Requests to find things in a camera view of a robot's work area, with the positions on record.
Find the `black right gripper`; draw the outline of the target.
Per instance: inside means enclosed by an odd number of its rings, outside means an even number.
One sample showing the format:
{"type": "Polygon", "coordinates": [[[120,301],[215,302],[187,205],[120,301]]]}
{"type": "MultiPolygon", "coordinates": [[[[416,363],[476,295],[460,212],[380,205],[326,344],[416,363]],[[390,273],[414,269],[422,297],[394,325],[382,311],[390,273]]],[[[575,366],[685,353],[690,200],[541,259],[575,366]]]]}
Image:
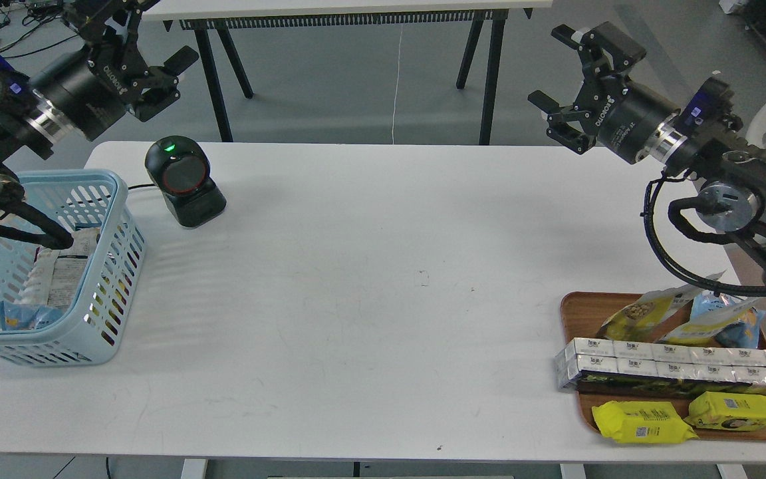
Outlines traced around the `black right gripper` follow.
{"type": "Polygon", "coordinates": [[[641,161],[657,127],[679,110],[663,95],[629,79],[630,69],[647,55],[644,46],[608,21],[585,31],[557,25],[551,36],[577,52],[583,85],[569,106],[560,106],[541,90],[528,96],[545,113],[547,136],[577,154],[599,143],[629,164],[641,161]]]}

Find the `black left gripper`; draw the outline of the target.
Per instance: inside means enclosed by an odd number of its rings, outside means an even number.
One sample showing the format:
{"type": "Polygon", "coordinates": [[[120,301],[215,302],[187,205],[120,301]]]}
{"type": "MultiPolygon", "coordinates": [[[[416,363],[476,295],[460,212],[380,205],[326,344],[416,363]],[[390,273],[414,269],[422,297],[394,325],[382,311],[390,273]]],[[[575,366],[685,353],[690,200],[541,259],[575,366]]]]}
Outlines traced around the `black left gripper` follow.
{"type": "Polygon", "coordinates": [[[141,12],[160,1],[73,1],[64,24],[83,46],[30,79],[33,93],[87,140],[125,113],[149,121],[180,99],[179,76],[199,59],[189,46],[160,65],[147,65],[137,46],[141,12]]]}

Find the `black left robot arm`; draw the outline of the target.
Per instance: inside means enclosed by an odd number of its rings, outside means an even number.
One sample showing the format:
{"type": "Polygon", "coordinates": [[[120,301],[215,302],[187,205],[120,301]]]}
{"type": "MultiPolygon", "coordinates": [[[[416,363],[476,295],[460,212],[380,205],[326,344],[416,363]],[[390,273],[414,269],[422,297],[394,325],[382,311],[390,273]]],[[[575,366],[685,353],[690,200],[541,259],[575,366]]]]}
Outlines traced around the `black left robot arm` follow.
{"type": "Polygon", "coordinates": [[[73,1],[62,21],[83,40],[33,78],[0,54],[0,237],[67,249],[73,237],[25,201],[19,177],[5,161],[21,148],[49,158],[74,130],[95,140],[125,113],[149,121],[180,97],[178,78],[199,58],[182,47],[149,66],[137,46],[142,13],[152,1],[73,1]]]}

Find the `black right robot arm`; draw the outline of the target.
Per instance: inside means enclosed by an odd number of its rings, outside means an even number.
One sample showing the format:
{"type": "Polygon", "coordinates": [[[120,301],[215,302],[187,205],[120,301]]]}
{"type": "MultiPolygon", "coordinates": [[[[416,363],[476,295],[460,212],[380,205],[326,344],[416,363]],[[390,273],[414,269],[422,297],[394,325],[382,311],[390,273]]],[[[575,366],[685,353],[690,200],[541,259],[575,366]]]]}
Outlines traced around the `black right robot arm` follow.
{"type": "Polygon", "coordinates": [[[733,114],[729,85],[707,79],[679,107],[629,78],[646,51],[612,23],[585,31],[557,25],[551,36],[577,52],[583,80],[568,106],[540,90],[529,95],[529,102],[547,116],[547,136],[575,154],[599,144],[629,164],[647,157],[662,162],[662,175],[647,185],[641,214],[658,261],[703,290],[766,297],[766,149],[739,134],[742,120],[733,114]],[[723,284],[696,275],[666,251],[654,225],[656,201],[665,183],[690,177],[702,181],[702,188],[668,204],[672,226],[699,243],[738,245],[762,267],[763,285],[723,284]]]}

